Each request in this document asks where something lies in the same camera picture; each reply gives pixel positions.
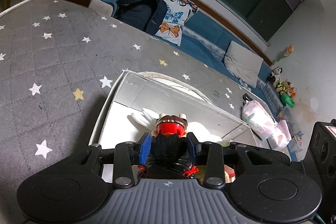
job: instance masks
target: panda plush toy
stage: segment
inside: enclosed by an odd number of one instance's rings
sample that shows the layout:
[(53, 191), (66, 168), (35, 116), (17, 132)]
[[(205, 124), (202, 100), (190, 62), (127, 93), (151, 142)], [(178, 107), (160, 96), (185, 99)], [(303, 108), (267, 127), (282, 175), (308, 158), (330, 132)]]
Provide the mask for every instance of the panda plush toy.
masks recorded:
[(280, 80), (280, 74), (282, 73), (282, 67), (276, 67), (272, 70), (269, 76), (266, 78), (267, 81), (271, 83), (276, 83)]

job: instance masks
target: crosshair logo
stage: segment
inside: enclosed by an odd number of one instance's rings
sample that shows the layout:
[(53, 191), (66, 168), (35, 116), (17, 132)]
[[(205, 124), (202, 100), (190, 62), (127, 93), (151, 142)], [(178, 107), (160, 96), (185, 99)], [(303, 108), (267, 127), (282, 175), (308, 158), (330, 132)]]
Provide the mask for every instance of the crosshair logo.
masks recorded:
[(171, 181), (166, 181), (165, 183), (164, 183), (164, 185), (166, 185), (166, 186), (172, 186), (173, 185), (173, 183), (171, 182)]

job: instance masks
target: red and white label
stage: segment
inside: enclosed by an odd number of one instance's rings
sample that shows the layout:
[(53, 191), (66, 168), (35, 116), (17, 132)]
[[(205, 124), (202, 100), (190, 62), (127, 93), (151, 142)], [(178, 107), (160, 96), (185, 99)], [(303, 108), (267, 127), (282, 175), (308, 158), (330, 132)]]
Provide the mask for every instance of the red and white label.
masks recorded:
[(336, 127), (325, 126), (336, 138)]

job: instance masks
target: wooden trim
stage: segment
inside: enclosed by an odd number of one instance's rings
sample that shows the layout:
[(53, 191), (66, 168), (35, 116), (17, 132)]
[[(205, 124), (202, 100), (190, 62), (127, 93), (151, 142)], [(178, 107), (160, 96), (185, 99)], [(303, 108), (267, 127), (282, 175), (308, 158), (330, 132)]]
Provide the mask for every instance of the wooden trim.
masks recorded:
[(241, 39), (246, 45), (248, 45), (257, 55), (259, 55), (268, 66), (271, 66), (273, 62), (263, 53), (263, 51), (253, 43), (251, 39), (249, 39), (246, 35), (244, 35), (240, 30), (238, 30), (234, 25), (228, 22), (224, 17), (219, 15), (216, 11), (212, 10), (209, 6), (204, 4), (199, 0), (191, 0), (194, 2), (200, 9), (209, 14), (215, 20), (220, 22), (226, 28), (228, 28), (231, 32), (233, 32), (239, 39)]

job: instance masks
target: star-patterned tablecloth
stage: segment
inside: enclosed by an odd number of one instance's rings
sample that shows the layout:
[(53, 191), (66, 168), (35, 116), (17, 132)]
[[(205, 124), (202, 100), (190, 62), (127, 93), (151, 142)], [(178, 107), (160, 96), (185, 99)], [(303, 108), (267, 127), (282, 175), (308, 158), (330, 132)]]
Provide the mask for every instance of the star-patterned tablecloth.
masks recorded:
[(0, 212), (10, 223), (22, 221), (19, 184), (88, 144), (123, 69), (182, 80), (241, 117), (245, 89), (114, 18), (63, 0), (31, 0), (0, 17)]

